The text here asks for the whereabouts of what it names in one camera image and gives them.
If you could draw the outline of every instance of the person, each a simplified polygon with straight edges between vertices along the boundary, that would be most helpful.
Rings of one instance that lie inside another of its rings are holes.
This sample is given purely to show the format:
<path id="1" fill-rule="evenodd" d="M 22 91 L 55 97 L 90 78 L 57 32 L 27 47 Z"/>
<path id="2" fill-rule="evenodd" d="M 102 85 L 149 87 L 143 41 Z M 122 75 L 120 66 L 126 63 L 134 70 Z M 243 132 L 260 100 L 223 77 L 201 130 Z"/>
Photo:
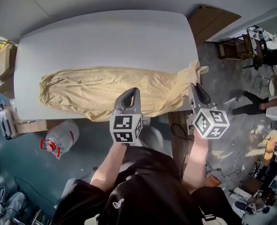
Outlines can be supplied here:
<path id="1" fill-rule="evenodd" d="M 236 90 L 232 94 L 235 94 L 237 99 L 244 96 L 252 102 L 252 104 L 233 109 L 231 112 L 233 115 L 243 113 L 248 115 L 265 113 L 266 116 L 272 120 L 277 120 L 277 98 L 267 97 L 265 99 L 261 99 L 251 92 L 244 90 Z"/>
<path id="2" fill-rule="evenodd" d="M 241 224 L 223 190 L 204 187 L 208 141 L 194 137 L 183 180 L 170 156 L 114 143 L 90 184 L 73 182 L 52 224 Z"/>

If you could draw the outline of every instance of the cardboard box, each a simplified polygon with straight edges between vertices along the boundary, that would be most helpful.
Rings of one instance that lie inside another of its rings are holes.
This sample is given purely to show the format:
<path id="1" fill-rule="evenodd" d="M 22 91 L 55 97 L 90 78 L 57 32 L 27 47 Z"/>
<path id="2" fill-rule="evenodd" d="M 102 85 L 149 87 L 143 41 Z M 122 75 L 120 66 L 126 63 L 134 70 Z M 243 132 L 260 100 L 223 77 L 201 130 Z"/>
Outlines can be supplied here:
<path id="1" fill-rule="evenodd" d="M 12 117 L 15 123 L 16 131 L 18 133 L 35 133 L 47 131 L 59 124 L 65 119 L 58 120 L 21 120 L 18 116 L 14 99 L 10 100 L 11 106 L 7 106 L 12 111 Z"/>
<path id="2" fill-rule="evenodd" d="M 47 131 L 62 122 L 63 120 L 19 120 L 15 126 L 18 133 L 34 133 Z"/>
<path id="3" fill-rule="evenodd" d="M 260 189 L 262 184 L 263 183 L 256 178 L 249 178 L 243 182 L 241 189 L 253 196 Z"/>
<path id="4" fill-rule="evenodd" d="M 222 183 L 221 181 L 216 178 L 214 175 L 210 175 L 209 177 L 205 178 L 205 186 L 206 187 L 218 187 Z"/>
<path id="5" fill-rule="evenodd" d="M 15 98 L 13 77 L 13 74 L 11 74 L 4 80 L 0 80 L 0 94 L 3 94 L 8 99 Z"/>
<path id="6" fill-rule="evenodd" d="M 17 47 L 7 44 L 0 50 L 0 80 L 5 80 L 15 69 Z"/>
<path id="7" fill-rule="evenodd" d="M 238 14 L 201 5 L 188 19 L 196 46 L 201 46 L 206 40 L 239 18 L 241 16 Z"/>

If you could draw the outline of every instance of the cloth pile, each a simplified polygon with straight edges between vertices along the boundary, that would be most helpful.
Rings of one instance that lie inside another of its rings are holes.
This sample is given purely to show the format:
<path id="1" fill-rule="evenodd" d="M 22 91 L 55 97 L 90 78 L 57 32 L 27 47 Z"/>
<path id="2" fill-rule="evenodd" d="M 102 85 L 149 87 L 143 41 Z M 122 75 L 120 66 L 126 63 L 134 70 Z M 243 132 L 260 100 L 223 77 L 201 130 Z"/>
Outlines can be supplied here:
<path id="1" fill-rule="evenodd" d="M 189 85 L 200 82 L 200 74 L 207 71 L 208 67 L 200 67 L 198 61 L 177 74 L 127 67 L 63 70 L 42 77 L 39 100 L 92 121 L 108 121 L 116 98 L 137 87 L 141 112 L 155 117 L 181 107 Z"/>

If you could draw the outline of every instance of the cable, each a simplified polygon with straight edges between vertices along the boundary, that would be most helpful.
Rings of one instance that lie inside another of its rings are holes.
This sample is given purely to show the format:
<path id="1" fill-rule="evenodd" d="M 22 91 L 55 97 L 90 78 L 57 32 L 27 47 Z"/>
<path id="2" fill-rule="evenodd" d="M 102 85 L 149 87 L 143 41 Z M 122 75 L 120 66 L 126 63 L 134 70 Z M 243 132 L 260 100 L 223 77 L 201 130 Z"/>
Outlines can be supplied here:
<path id="1" fill-rule="evenodd" d="M 240 173 L 242 173 L 242 170 L 241 169 L 237 169 L 236 171 L 228 174 L 228 175 L 224 175 L 223 174 L 223 171 L 221 168 L 216 168 L 216 169 L 213 169 L 212 166 L 210 165 L 209 162 L 206 162 L 206 167 L 205 167 L 205 175 L 207 176 L 208 174 L 210 174 L 211 172 L 214 172 L 214 171 L 218 171 L 218 172 L 221 172 L 221 176 L 225 179 L 227 177 L 231 177 L 233 174 L 237 174 L 239 175 Z"/>
<path id="2" fill-rule="evenodd" d="M 244 198 L 241 194 L 238 194 L 233 190 L 227 190 L 226 192 L 230 192 L 231 194 L 234 194 L 235 196 L 237 196 L 240 199 L 240 201 L 247 203 L 246 198 Z"/>
<path id="3" fill-rule="evenodd" d="M 13 209 L 13 208 L 7 208 L 7 209 L 5 209 L 5 211 L 4 211 L 2 214 L 0 214 L 0 217 L 2 217 L 2 216 L 5 214 L 5 212 L 6 212 L 7 210 L 9 210 L 9 209 L 15 211 L 16 214 L 18 214 L 18 212 L 17 212 L 15 209 Z"/>
<path id="4" fill-rule="evenodd" d="M 173 129 L 174 126 L 180 127 L 182 133 L 184 134 L 183 137 L 176 134 L 175 130 Z M 189 148 L 189 140 L 192 140 L 192 141 L 193 141 L 194 139 L 188 137 L 187 134 L 186 134 L 186 132 L 185 132 L 185 130 L 184 130 L 184 128 L 183 128 L 180 124 L 178 124 L 178 123 L 172 123 L 170 129 L 171 129 L 172 134 L 173 134 L 175 137 L 178 137 L 178 138 L 180 138 L 180 139 L 186 141 L 185 155 L 184 155 L 183 162 L 182 162 L 182 165 L 181 165 L 181 173 L 182 173 L 182 177 L 183 177 L 184 166 L 185 166 L 185 158 L 186 158 L 186 154 L 187 154 L 187 151 L 188 151 L 188 148 Z"/>
<path id="5" fill-rule="evenodd" d="M 93 167 L 92 170 L 85 176 L 83 176 L 82 178 L 80 178 L 80 180 L 82 180 L 83 178 L 86 178 L 88 175 L 90 175 L 92 172 L 95 172 L 98 170 L 98 167 Z"/>
<path id="6" fill-rule="evenodd" d="M 49 199 L 47 199 L 46 197 L 44 197 L 42 194 L 40 194 L 30 183 L 24 181 L 23 179 L 20 179 L 19 177 L 14 177 L 14 179 L 15 179 L 16 184 L 17 184 L 19 187 L 20 187 L 20 185 L 19 185 L 19 183 L 16 181 L 16 179 L 19 179 L 20 181 L 22 181 L 22 182 L 28 184 L 39 196 L 41 196 L 42 198 L 46 199 L 49 203 L 51 203 L 53 206 L 55 206 L 55 204 L 54 204 L 52 201 L 50 201 Z"/>

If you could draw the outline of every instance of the wooden plank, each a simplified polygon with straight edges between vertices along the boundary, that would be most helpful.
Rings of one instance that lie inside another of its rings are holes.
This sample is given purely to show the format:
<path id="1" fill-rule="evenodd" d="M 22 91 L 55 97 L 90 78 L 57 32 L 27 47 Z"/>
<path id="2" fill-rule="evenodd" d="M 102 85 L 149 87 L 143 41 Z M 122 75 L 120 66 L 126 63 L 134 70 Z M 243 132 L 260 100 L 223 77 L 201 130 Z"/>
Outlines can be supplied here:
<path id="1" fill-rule="evenodd" d="M 186 151 L 187 140 L 183 139 L 187 137 L 187 127 L 186 127 L 186 118 L 188 114 L 191 114 L 191 111 L 180 111 L 180 112 L 170 112 L 168 114 L 169 124 L 171 129 L 173 129 L 173 139 L 172 139 L 172 153 L 175 163 L 179 170 L 184 169 L 184 157 Z"/>
<path id="2" fill-rule="evenodd" d="M 188 115 L 191 115 L 192 113 L 193 113 L 193 110 L 185 111 L 185 118 L 187 119 L 187 116 L 188 116 Z M 188 158 L 189 158 L 189 156 L 190 156 L 190 153 L 191 153 L 191 150 L 192 150 L 192 147 L 193 147 L 193 143 L 194 143 L 193 140 L 189 140 L 189 146 L 188 146 L 187 153 L 186 153 L 186 157 L 185 157 L 184 169 L 185 169 L 185 167 L 186 167 L 187 160 L 188 160 Z"/>

